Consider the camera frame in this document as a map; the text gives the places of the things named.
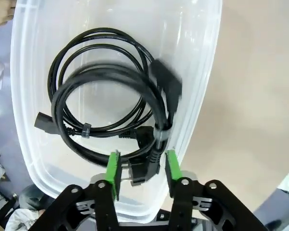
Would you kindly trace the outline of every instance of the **clear plastic bin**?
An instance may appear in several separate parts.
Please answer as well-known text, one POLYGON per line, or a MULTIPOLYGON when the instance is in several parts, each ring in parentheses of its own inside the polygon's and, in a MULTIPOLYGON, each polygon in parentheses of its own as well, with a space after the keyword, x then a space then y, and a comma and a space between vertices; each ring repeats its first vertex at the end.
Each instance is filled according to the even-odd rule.
MULTIPOLYGON (((51 114, 46 83, 56 54, 76 35, 96 27, 128 33, 183 79, 182 100, 168 145, 168 149, 175 148, 181 162, 209 80, 221 11, 221 0, 18 0, 11 48, 13 109, 24 160, 34 183, 56 197, 67 185, 86 187, 91 176, 105 172, 72 152, 60 136, 34 128, 38 112, 51 114)), ((109 42, 134 51, 137 57, 128 44, 109 42)), ((95 60, 128 62, 115 51, 94 50, 73 61, 67 72, 95 60)), ((81 122, 96 127, 124 117, 138 98, 126 87, 93 83, 74 92, 67 105, 81 122)), ((136 141, 117 137, 79 138, 78 142, 104 154, 115 149, 125 154, 138 148, 136 141)), ((168 192, 164 161, 163 157, 160 174, 149 182, 137 187, 122 182, 120 201, 116 202, 120 221, 147 223, 154 218, 168 192)))

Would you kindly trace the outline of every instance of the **black cable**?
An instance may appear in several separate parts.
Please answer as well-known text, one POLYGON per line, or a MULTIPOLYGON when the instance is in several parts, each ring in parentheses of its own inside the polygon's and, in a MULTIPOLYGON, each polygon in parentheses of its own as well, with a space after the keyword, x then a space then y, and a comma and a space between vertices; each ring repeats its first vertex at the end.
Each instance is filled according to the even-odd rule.
MULTIPOLYGON (((70 138, 70 134, 64 124, 64 113, 66 107, 66 100, 69 95, 79 86, 92 82, 92 81, 114 81, 137 91, 143 99, 150 105, 153 116, 158 129, 168 127, 168 119, 166 117, 164 101, 161 97, 159 90, 152 80, 147 78, 144 73, 134 71, 128 67, 119 64, 87 64, 75 70, 67 81, 60 86, 56 91, 52 100, 52 116, 55 125, 59 129, 59 133, 64 142, 74 152, 78 153, 81 157, 96 164, 106 166, 108 162, 108 155, 100 154, 89 150, 80 144, 76 143, 70 138)), ((135 125, 127 125, 125 128, 109 131, 111 136, 121 134, 133 128, 135 125)), ((104 131, 90 131, 90 136, 100 137, 99 134, 104 134, 104 131)), ((128 155, 122 156, 122 162, 127 163, 130 158, 136 156, 147 157, 147 152, 154 147, 154 142, 146 147, 128 155)), ((161 152, 164 151, 166 145, 163 145, 161 152)))
MULTIPOLYGON (((66 55, 66 53, 68 52, 68 50, 70 50, 72 47, 81 44, 83 42, 89 41, 89 40, 93 40, 93 39, 118 39, 118 40, 122 40, 125 41, 127 43, 130 43, 131 45, 135 46, 135 48, 137 49, 141 61, 142 61, 142 65, 143 67, 141 67, 141 65, 139 64, 139 62, 137 61, 137 59, 135 57, 133 57, 132 54, 130 54, 128 51, 126 51, 123 48, 120 48, 118 46, 114 46, 111 44, 94 44, 94 45, 90 45, 90 46, 86 46, 78 51, 76 51, 74 54, 72 54, 67 61, 64 63, 59 77, 58 77, 58 87, 60 87, 63 83, 63 78, 64 78, 64 74, 66 72, 66 69, 68 67, 68 65, 80 54, 89 51, 89 50, 93 50, 93 49, 98 49, 98 48, 103 48, 103 49, 111 49, 111 50, 115 50, 118 51, 122 54, 124 54, 126 57, 128 57, 131 62, 136 66, 137 70, 143 72, 147 77, 148 77, 148 63, 146 58, 149 60, 149 62, 153 61, 153 56, 138 42, 136 42, 131 36, 129 36, 128 34, 116 30, 116 29, 112 29, 112 28, 96 28, 96 29, 91 29, 88 30, 86 32, 83 32, 82 34, 76 36, 73 40, 71 40, 64 49, 62 49, 62 51, 60 51, 58 53, 58 55, 56 56, 56 58, 53 61, 53 64, 50 68, 49 71, 49 76, 48 76, 48 95, 50 100, 52 101, 53 99, 53 95, 55 94, 55 92, 57 91, 57 74, 58 74, 58 70, 59 70, 59 66, 60 63, 62 62, 62 59, 64 58, 64 56, 66 55)), ((142 119, 140 119, 144 109, 145 109, 145 105, 146 103, 140 98, 139 101, 137 102, 137 104, 135 105, 135 107, 131 110, 130 113, 128 113, 124 118, 122 118, 121 120, 119 120, 118 122, 109 125, 109 126, 105 126, 105 127, 100 127, 100 128, 91 128, 91 135, 94 137, 111 137, 111 136, 116 136, 122 132, 124 132, 123 128, 122 130, 117 129, 117 132, 111 132, 109 130, 111 129, 115 129, 119 126, 121 126, 122 124, 124 124, 125 122, 127 122, 129 119, 131 119, 135 114, 136 117, 132 120, 132 122, 129 124, 131 127, 130 128, 136 128, 137 126, 143 124, 145 121, 147 121, 151 115, 152 115, 152 111, 149 111, 142 119)), ((70 110, 68 109, 68 107, 66 106, 64 108, 64 115, 63 115, 64 121, 69 124, 71 127, 73 127, 74 129, 81 131, 83 128, 83 124, 80 123, 70 112, 70 110)))
POLYGON ((121 157, 121 162, 129 165, 133 184, 145 182, 159 172, 160 157, 168 141, 165 134, 168 134, 172 127, 174 114, 182 95, 182 83, 165 64, 154 60, 147 49, 131 36, 112 28, 91 29, 76 36, 55 57, 48 74, 47 89, 52 102, 52 117, 40 112, 35 127, 49 134, 60 134, 71 150, 84 159, 104 167, 107 165, 108 155, 87 149, 73 141, 70 136, 105 138, 119 135, 122 138, 136 138, 140 149, 121 157), (61 64, 71 48, 96 39, 116 39, 129 43, 137 50, 141 64, 126 49, 101 43, 80 48, 61 64), (125 55, 135 65, 136 70, 120 64, 89 63, 76 69, 64 82, 66 70, 71 62, 84 52, 95 49, 110 49, 125 55), (152 79, 149 77, 148 62, 152 79), (138 92, 141 97, 134 108, 121 120, 112 125, 91 128, 90 124, 82 124, 72 115, 66 100, 76 88, 93 81, 113 81, 123 84, 138 92), (151 110, 143 115, 147 103, 151 110), (166 115, 165 105, 167 105, 168 115, 166 115), (150 126, 141 126, 152 115, 155 119, 156 131, 150 126))

